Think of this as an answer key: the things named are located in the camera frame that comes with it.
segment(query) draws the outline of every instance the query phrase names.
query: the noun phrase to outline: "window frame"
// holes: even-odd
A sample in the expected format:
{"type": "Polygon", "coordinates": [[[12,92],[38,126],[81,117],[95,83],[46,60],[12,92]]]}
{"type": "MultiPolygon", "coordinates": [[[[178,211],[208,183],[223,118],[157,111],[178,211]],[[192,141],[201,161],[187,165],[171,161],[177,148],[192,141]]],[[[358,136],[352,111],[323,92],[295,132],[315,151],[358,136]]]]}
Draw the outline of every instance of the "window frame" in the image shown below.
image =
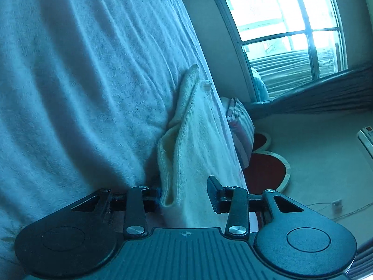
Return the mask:
{"type": "Polygon", "coordinates": [[[308,42],[308,57],[310,59],[310,67],[311,67],[311,74],[312,74],[312,80],[315,81],[320,78],[320,68],[318,64],[318,53],[317,49],[314,43],[313,38],[313,32],[317,31],[337,31],[339,42],[341,44],[340,50],[339,50],[339,60],[341,62],[341,68],[340,70],[347,69],[347,58],[346,58],[346,46],[344,41],[344,35],[343,35],[343,29],[342,29],[342,23],[341,18],[339,15],[339,11],[337,8],[337,4],[335,0],[331,0],[331,4],[333,7],[333,11],[336,18],[336,27],[333,28],[322,28],[322,29],[312,29],[311,23],[307,14],[307,10],[304,4],[303,0],[297,0],[299,4],[299,8],[301,10],[303,22],[305,25],[305,29],[302,31],[294,31],[294,32],[285,32],[285,33],[278,33],[270,36],[264,36],[256,39],[246,40],[242,41],[241,36],[238,31],[238,27],[236,26],[236,23],[234,22],[232,13],[229,9],[229,6],[226,2],[226,0],[215,0],[219,11],[221,13],[221,16],[223,17],[223,20],[225,22],[225,25],[228,29],[228,33],[230,34],[230,37],[234,43],[234,48],[236,50],[247,86],[249,88],[249,94],[252,99],[252,102],[254,102],[253,99],[255,99],[255,102],[258,102],[258,91],[256,87],[254,86],[254,83],[252,81],[252,70],[250,66],[249,58],[247,57],[247,54],[243,50],[243,46],[247,44],[253,44],[258,43],[266,40],[271,39],[278,39],[283,37],[288,37],[292,35],[299,35],[299,34],[305,34],[308,42]]]}

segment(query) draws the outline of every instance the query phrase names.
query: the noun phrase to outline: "power cord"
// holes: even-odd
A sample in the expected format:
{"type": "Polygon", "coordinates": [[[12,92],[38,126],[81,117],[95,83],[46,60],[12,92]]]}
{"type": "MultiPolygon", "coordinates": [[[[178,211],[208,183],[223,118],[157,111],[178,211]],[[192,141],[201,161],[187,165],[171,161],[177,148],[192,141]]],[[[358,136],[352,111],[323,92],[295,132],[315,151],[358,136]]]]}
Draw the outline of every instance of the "power cord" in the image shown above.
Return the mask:
{"type": "MultiPolygon", "coordinates": [[[[308,204],[308,205],[306,205],[307,207],[311,207],[311,206],[313,206],[313,205],[321,205],[321,204],[327,204],[325,207],[323,207],[322,209],[319,209],[317,212],[321,212],[322,210],[324,210],[324,209],[326,209],[327,207],[329,207],[329,206],[331,206],[332,204],[333,204],[333,202],[318,202],[318,203],[312,203],[312,204],[308,204]]],[[[343,219],[343,218],[346,218],[346,217],[349,217],[349,216],[352,216],[352,215],[354,215],[354,214],[356,214],[356,213],[358,213],[358,212],[360,212],[360,211],[362,211],[362,210],[364,210],[364,209],[367,209],[368,207],[371,207],[373,205],[373,202],[372,203],[369,203],[369,204],[367,204],[367,205],[365,205],[365,206],[363,206],[363,207],[361,207],[361,208],[359,208],[359,209],[356,209],[356,210],[354,210],[354,211],[352,211],[352,212],[350,212],[350,213],[346,213],[346,214],[344,214],[344,215],[341,215],[341,216],[338,216],[338,217],[336,217],[336,218],[333,218],[332,220],[333,221],[337,221],[337,220],[340,220],[340,219],[343,219]]]]}
{"type": "Polygon", "coordinates": [[[318,212],[321,212],[322,210],[326,209],[327,207],[331,206],[333,202],[318,202],[318,203],[312,203],[306,205],[307,207],[311,207],[313,205],[320,205],[320,204],[327,204],[327,206],[323,207],[322,209],[319,209],[318,212]]]}
{"type": "Polygon", "coordinates": [[[334,219],[332,219],[332,220],[333,220],[333,221],[337,221],[337,220],[340,220],[340,219],[343,219],[343,218],[349,217],[349,216],[351,216],[351,215],[353,215],[353,214],[355,214],[355,213],[358,213],[358,212],[360,212],[360,211],[362,211],[362,210],[364,210],[364,209],[366,209],[366,208],[368,208],[368,207],[371,207],[372,205],[373,205],[373,202],[372,202],[372,203],[369,203],[369,204],[367,204],[367,205],[365,205],[364,207],[361,207],[361,208],[359,208],[359,209],[356,209],[356,210],[354,210],[354,211],[352,211],[352,212],[350,212],[350,213],[347,213],[347,214],[344,214],[344,215],[342,215],[342,216],[336,217],[336,218],[334,218],[334,219]]]}

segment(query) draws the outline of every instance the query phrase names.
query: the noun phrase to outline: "folded towel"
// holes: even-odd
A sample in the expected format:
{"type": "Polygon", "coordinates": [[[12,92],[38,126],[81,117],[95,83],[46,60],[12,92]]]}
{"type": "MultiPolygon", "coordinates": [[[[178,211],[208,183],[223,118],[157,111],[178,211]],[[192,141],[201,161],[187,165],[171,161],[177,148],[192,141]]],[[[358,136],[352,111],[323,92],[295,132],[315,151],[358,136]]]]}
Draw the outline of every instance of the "folded towel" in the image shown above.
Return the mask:
{"type": "MultiPolygon", "coordinates": [[[[242,171],[221,137],[222,124],[211,89],[212,83],[200,80],[198,66],[193,65],[183,78],[175,116],[158,144],[160,205],[171,227],[224,230],[228,214],[214,213],[206,190],[208,176],[215,176],[223,186],[247,189],[242,171]]],[[[255,215],[250,219],[252,230],[257,230],[255,215]]]]}

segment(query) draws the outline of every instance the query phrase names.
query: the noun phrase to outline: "curtain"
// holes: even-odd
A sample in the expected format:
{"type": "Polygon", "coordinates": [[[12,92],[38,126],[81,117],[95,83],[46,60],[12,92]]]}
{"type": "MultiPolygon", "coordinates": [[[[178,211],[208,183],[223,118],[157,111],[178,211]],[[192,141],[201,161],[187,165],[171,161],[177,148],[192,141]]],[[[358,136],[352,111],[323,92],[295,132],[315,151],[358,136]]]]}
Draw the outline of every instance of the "curtain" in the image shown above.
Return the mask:
{"type": "MultiPolygon", "coordinates": [[[[337,60],[332,48],[318,49],[320,77],[336,72],[337,60]]],[[[273,99],[295,87],[312,81],[308,50],[285,52],[250,61],[267,87],[269,98],[273,99]]]]}
{"type": "Polygon", "coordinates": [[[305,83],[274,99],[245,104],[253,120],[272,114],[313,114],[373,108],[373,64],[305,83]]]}

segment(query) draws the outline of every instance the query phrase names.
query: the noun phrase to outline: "bed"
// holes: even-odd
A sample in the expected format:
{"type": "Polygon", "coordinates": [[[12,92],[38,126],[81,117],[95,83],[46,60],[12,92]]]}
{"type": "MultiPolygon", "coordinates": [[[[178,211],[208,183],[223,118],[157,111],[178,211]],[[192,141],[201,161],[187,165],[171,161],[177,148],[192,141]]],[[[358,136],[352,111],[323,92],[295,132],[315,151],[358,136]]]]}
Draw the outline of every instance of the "bed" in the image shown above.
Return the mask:
{"type": "Polygon", "coordinates": [[[0,5],[0,279],[23,276],[12,247],[26,225],[102,187],[161,184],[158,142],[193,64],[211,84],[231,185],[246,188],[181,0],[0,5]]]}

